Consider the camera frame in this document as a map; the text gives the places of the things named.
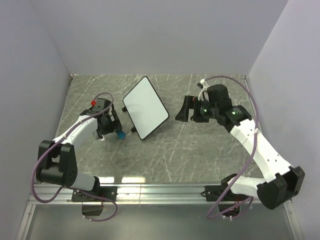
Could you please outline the blue whiteboard eraser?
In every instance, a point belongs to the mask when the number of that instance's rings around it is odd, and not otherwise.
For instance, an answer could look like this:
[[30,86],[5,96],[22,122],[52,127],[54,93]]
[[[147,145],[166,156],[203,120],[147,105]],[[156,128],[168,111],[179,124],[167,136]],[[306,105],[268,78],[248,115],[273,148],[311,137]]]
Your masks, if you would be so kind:
[[122,140],[122,139],[124,139],[124,138],[126,137],[126,133],[123,132],[122,130],[116,130],[115,132],[116,132],[116,134],[117,134],[117,137],[118,137],[120,140]]

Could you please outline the white whiteboard black frame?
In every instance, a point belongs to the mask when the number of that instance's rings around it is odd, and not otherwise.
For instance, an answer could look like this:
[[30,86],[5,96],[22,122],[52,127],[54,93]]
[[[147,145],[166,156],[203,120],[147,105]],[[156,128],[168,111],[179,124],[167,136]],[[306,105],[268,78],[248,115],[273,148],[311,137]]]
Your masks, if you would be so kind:
[[144,76],[123,97],[123,112],[127,112],[132,121],[131,131],[141,140],[148,138],[170,117],[170,114],[155,90],[151,81]]

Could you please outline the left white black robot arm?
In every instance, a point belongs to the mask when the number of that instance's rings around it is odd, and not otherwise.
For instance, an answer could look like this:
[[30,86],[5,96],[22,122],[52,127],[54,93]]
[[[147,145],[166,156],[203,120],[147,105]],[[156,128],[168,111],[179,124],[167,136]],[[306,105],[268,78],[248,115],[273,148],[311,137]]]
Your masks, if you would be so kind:
[[95,140],[101,140],[113,133],[119,139],[126,136],[113,100],[94,98],[91,107],[85,109],[62,135],[40,143],[31,178],[41,183],[70,188],[76,195],[84,195],[89,201],[114,197],[116,191],[102,187],[97,176],[80,172],[76,160],[76,148],[86,138],[93,136]]

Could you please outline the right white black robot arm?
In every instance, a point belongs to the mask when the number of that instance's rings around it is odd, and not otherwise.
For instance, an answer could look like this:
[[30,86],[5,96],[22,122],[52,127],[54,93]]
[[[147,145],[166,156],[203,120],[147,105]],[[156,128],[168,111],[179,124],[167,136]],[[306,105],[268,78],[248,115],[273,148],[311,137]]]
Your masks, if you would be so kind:
[[199,96],[186,95],[175,120],[207,123],[214,119],[253,155],[253,161],[262,173],[261,178],[231,174],[221,181],[215,190],[206,188],[210,196],[222,196],[229,201],[258,198],[269,210],[295,197],[302,186],[305,172],[293,167],[263,136],[256,120],[242,105],[233,105],[223,84],[201,84]]

